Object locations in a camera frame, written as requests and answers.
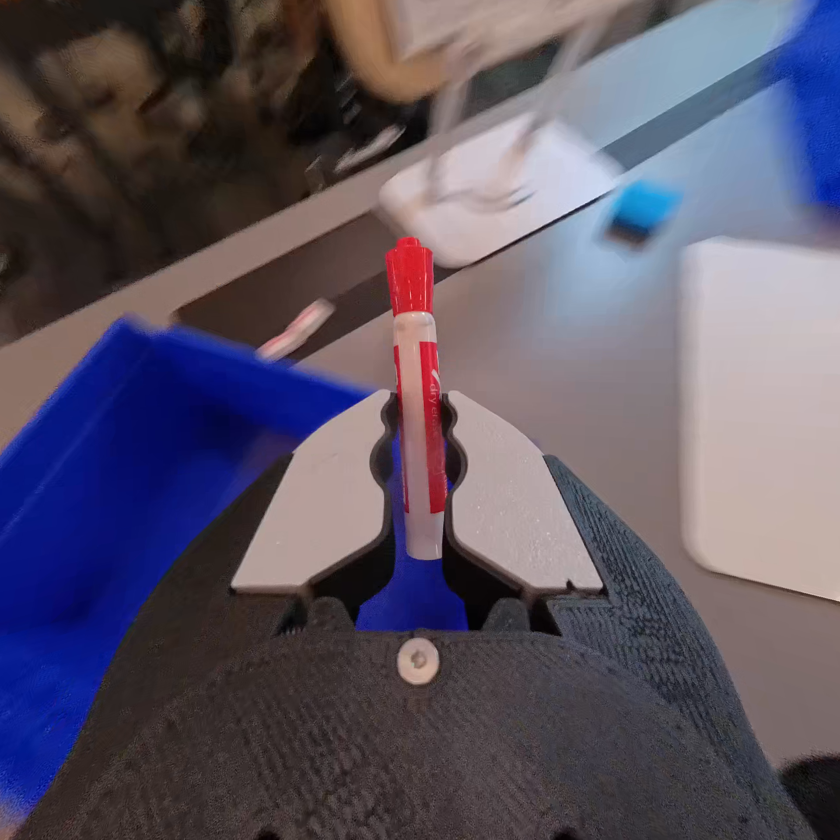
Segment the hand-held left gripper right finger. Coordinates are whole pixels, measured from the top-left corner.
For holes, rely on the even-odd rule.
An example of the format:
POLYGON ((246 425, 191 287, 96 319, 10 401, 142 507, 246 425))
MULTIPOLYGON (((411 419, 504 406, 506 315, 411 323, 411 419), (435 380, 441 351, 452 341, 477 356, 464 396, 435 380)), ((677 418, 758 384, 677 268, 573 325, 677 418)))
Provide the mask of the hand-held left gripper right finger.
POLYGON ((470 569, 527 603, 599 595, 603 580, 541 449, 466 394, 449 392, 448 452, 459 459, 445 534, 470 569))

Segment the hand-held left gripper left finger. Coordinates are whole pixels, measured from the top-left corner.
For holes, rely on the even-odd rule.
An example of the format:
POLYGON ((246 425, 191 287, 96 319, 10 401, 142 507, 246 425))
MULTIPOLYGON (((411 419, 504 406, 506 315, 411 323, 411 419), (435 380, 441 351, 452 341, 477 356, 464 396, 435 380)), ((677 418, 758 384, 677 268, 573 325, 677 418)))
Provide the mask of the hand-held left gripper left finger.
POLYGON ((367 599, 383 587, 393 571, 388 559, 376 569, 392 536, 393 402, 393 393, 376 391, 297 447, 234 573, 233 592, 367 599))

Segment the red dry erase marker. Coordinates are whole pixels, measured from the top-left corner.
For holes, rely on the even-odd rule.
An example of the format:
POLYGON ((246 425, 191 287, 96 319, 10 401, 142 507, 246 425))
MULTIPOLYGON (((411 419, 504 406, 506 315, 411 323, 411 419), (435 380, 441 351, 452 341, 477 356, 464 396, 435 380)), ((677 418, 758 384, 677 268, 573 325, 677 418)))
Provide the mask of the red dry erase marker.
POLYGON ((437 331, 427 311, 404 311, 393 323, 407 554, 443 556, 448 480, 437 331))

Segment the blue plastic bin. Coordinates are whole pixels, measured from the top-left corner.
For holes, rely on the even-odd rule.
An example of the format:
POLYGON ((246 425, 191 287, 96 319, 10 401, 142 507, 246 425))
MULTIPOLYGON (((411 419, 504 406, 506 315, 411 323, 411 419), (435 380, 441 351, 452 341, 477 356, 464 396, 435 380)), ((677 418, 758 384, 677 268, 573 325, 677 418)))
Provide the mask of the blue plastic bin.
POLYGON ((807 2, 773 60, 787 90, 791 134, 815 205, 839 211, 839 2, 807 2))
POLYGON ((2 809, 71 754, 143 604, 305 437, 371 393, 116 322, 2 453, 2 809))

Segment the white whiteboard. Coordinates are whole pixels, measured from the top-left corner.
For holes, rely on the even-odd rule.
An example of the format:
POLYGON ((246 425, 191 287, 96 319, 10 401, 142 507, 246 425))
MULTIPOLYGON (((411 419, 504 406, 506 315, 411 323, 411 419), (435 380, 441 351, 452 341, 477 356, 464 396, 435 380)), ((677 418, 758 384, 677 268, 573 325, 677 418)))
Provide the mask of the white whiteboard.
POLYGON ((686 549, 708 571, 838 602, 838 252, 713 238, 680 269, 686 549))

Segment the blue foam eraser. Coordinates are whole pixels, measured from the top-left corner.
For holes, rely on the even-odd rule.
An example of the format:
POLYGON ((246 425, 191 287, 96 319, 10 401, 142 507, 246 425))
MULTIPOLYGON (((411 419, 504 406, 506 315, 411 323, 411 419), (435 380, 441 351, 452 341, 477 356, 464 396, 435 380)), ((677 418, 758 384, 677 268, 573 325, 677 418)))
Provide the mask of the blue foam eraser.
POLYGON ((659 182, 625 185, 607 206, 601 240, 630 249, 646 247, 678 213, 684 195, 659 182))

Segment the black tape strip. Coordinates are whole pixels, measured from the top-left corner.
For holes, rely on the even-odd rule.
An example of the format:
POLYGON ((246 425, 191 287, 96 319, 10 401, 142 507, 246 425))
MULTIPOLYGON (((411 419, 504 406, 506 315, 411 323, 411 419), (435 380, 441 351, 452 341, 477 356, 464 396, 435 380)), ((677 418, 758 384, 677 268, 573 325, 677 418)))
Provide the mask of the black tape strip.
POLYGON ((634 130, 602 147, 625 171, 645 163, 770 87, 782 46, 753 59, 634 130))

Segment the wooden backing board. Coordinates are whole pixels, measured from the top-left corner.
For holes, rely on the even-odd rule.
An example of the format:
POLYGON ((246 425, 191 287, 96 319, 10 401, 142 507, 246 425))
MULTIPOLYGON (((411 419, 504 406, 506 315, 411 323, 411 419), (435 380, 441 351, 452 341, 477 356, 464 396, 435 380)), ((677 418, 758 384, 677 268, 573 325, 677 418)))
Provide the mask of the wooden backing board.
POLYGON ((385 19, 385 2, 322 2, 341 57, 363 88, 393 103, 409 103, 441 92, 453 92, 477 73, 551 40, 559 40, 559 65, 550 74, 566 78, 591 51, 608 20, 584 24, 566 35, 538 43, 513 55, 493 56, 478 44, 455 43, 410 59, 396 56, 385 19))

